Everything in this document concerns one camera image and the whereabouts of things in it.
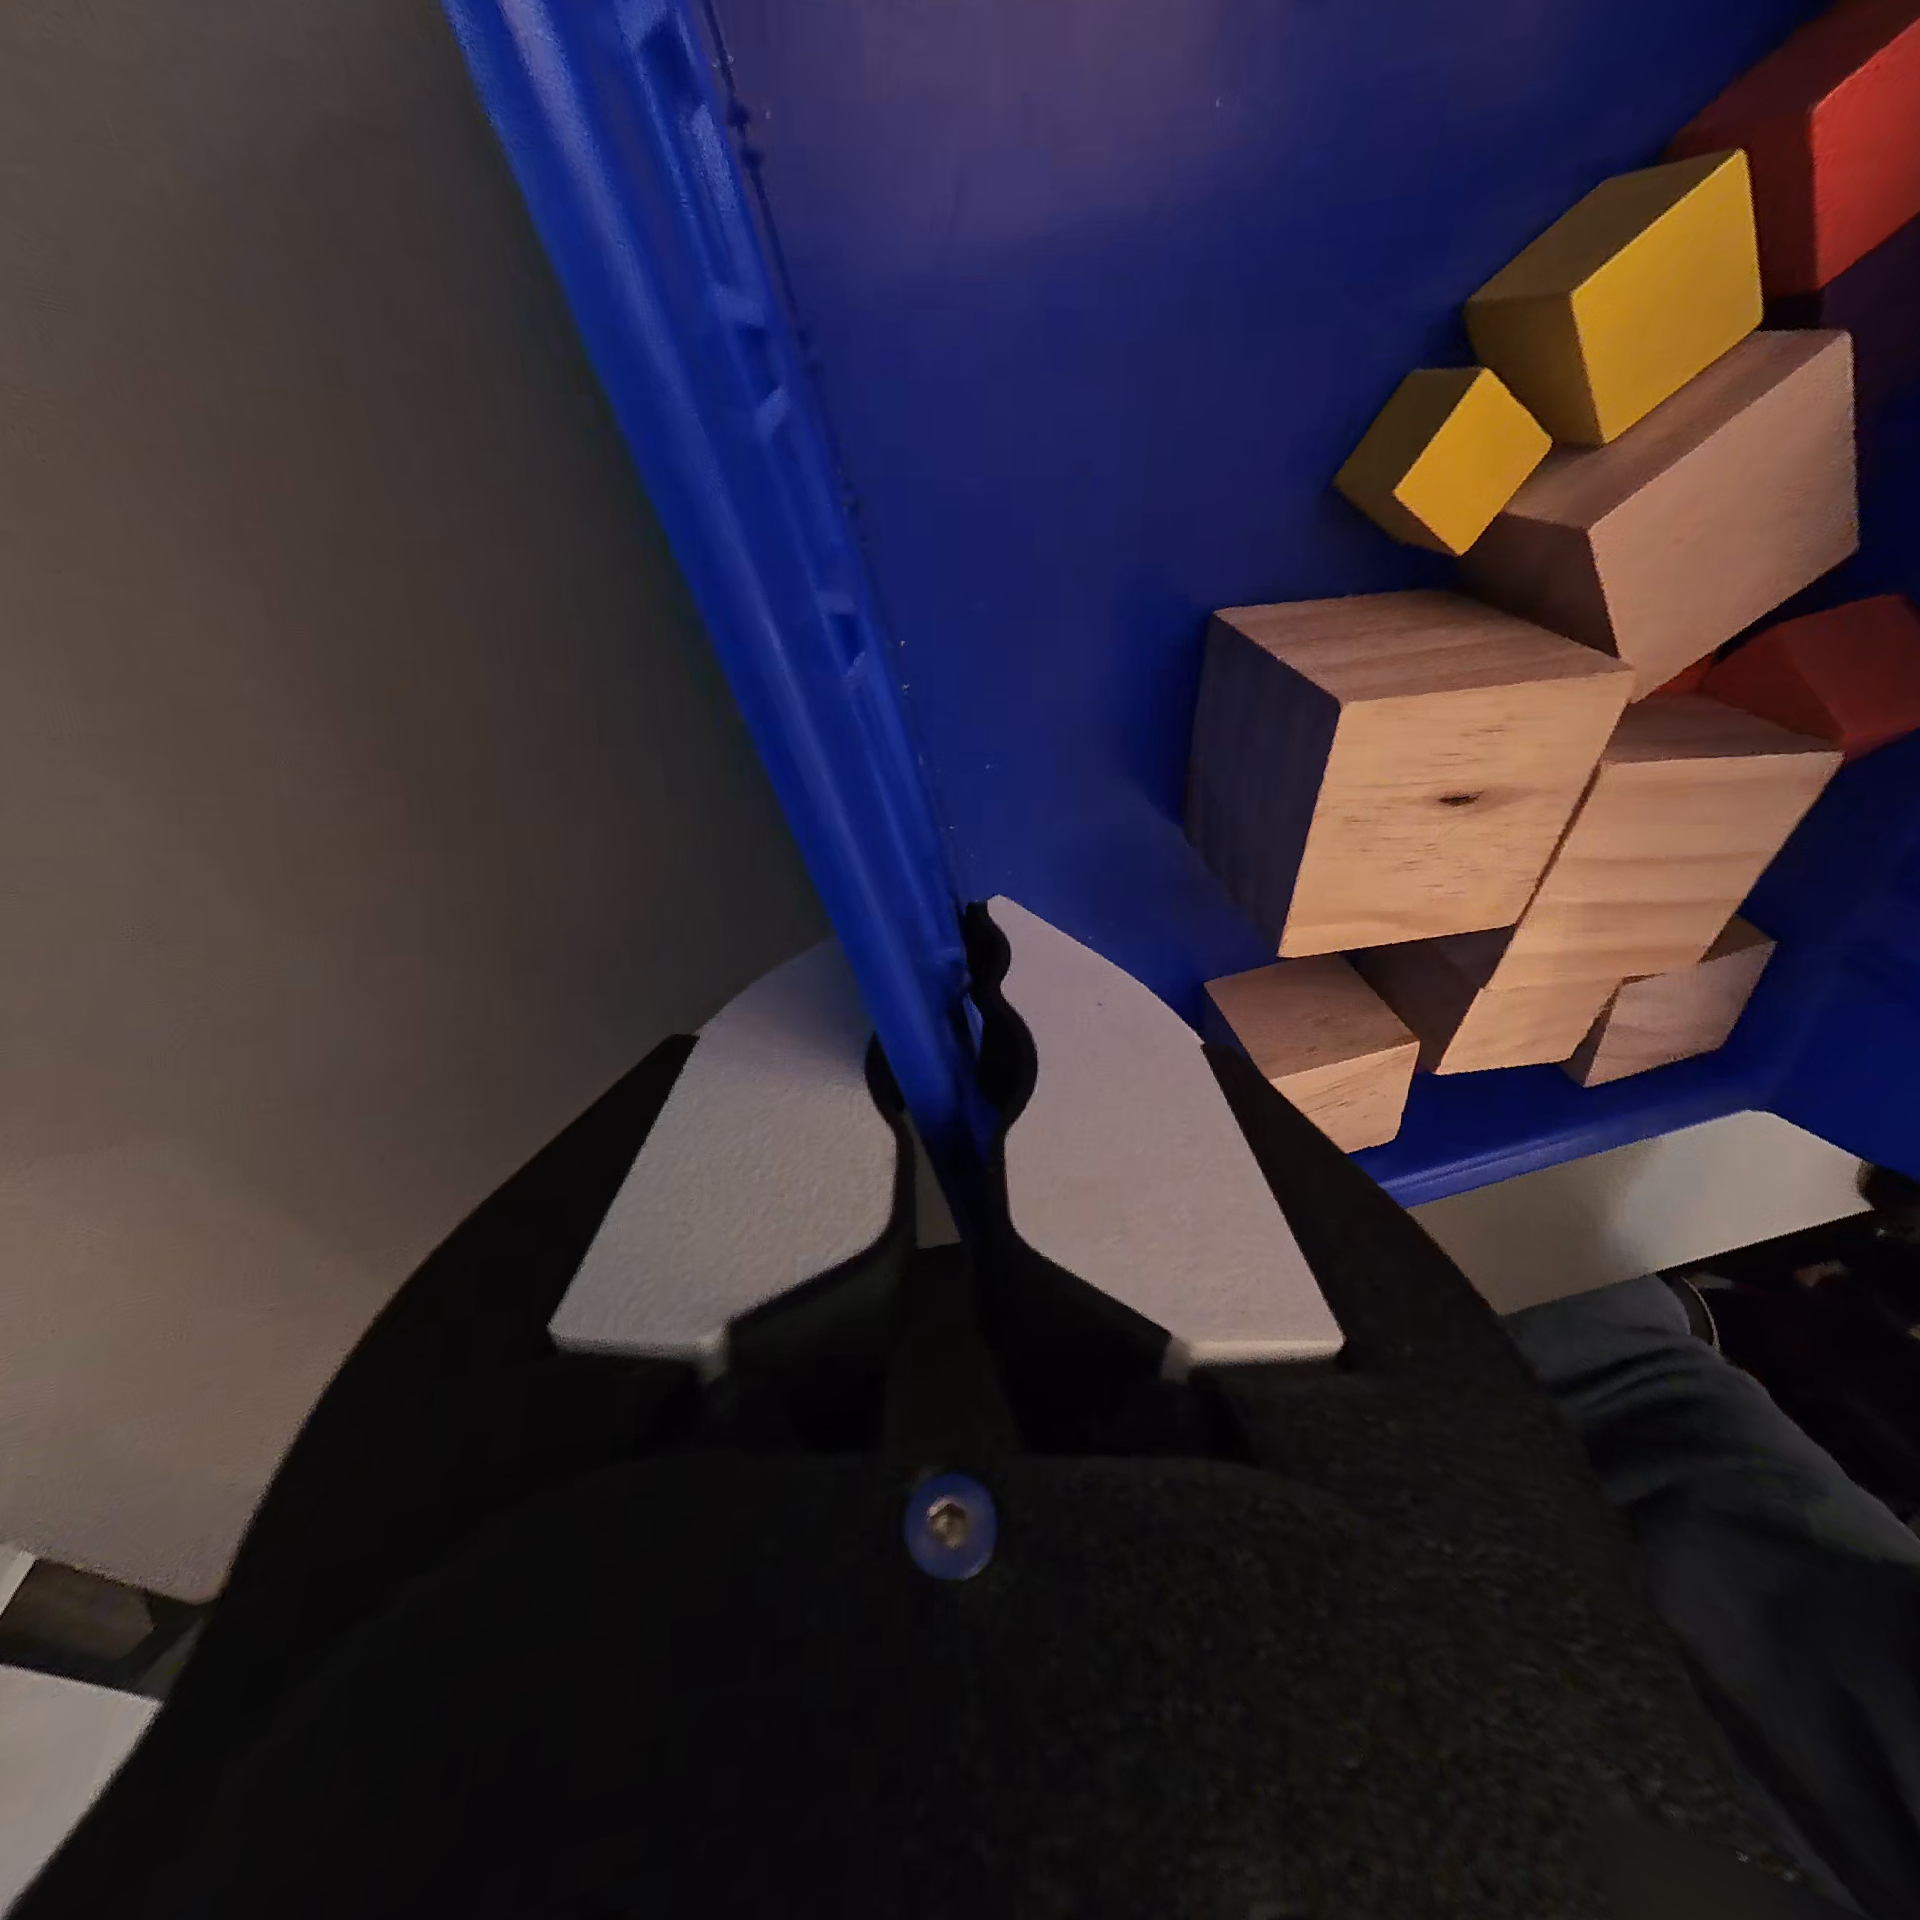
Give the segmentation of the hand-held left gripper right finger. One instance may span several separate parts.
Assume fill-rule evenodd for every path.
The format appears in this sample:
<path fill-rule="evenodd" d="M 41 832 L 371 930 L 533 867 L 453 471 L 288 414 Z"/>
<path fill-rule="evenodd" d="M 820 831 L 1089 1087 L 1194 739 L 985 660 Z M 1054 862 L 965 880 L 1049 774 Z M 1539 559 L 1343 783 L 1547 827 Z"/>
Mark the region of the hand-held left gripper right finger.
<path fill-rule="evenodd" d="M 965 919 L 989 1196 L 1014 1309 L 1071 1359 L 1184 1380 L 1343 1334 L 1196 1030 L 1031 907 Z"/>

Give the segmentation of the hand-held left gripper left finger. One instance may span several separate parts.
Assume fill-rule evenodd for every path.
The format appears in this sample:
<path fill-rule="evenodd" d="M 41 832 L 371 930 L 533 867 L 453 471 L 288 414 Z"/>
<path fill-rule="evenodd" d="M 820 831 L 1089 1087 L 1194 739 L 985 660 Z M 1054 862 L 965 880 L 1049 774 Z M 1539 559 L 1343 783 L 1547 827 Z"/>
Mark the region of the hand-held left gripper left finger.
<path fill-rule="evenodd" d="M 873 1048 L 839 943 L 722 1005 L 560 1294 L 556 1347 L 727 1372 L 758 1313 L 912 1232 L 918 1149 Z"/>

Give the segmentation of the pile of coloured wooden cubes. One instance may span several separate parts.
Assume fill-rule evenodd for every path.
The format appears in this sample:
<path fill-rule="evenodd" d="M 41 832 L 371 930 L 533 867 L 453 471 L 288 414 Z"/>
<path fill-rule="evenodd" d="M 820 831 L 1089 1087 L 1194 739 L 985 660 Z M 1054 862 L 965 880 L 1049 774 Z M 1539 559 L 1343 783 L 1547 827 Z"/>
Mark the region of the pile of coloured wooden cubes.
<path fill-rule="evenodd" d="M 1832 598 L 1916 424 L 1916 5 L 1826 5 L 1463 303 L 1334 486 L 1452 591 L 1213 611 L 1186 837 L 1267 962 L 1212 1019 L 1343 1149 L 1415 1073 L 1580 1089 L 1783 996 L 1806 816 L 1916 734 L 1916 588 Z"/>

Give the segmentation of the blue plastic box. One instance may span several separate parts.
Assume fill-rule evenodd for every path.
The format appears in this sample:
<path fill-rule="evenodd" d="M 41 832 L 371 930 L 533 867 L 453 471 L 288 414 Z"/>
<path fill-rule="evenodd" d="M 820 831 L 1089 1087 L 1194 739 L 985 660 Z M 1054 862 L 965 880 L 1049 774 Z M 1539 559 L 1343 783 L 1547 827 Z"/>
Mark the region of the blue plastic box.
<path fill-rule="evenodd" d="M 1331 475 L 1828 5 L 444 5 L 942 1170 L 963 906 L 1201 1021 L 1212 611 L 1451 585 Z"/>

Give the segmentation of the person's jeans leg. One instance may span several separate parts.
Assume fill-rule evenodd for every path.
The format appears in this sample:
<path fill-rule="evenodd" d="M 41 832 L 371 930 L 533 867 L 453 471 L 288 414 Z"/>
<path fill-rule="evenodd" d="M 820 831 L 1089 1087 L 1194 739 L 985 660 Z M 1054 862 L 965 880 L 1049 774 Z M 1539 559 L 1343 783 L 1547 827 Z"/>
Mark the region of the person's jeans leg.
<path fill-rule="evenodd" d="M 1820 1893 L 1918 1913 L 1916 1531 L 1645 1275 L 1501 1318 L 1764 1818 Z"/>

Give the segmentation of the grey mat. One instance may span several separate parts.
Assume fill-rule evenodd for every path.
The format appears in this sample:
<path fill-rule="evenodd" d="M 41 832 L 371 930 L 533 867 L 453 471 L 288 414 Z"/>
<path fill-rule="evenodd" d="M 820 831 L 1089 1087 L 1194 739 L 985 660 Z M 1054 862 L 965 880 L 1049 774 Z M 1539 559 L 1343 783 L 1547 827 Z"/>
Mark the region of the grey mat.
<path fill-rule="evenodd" d="M 829 919 L 436 5 L 4 5 L 4 1540 L 203 1600 Z"/>

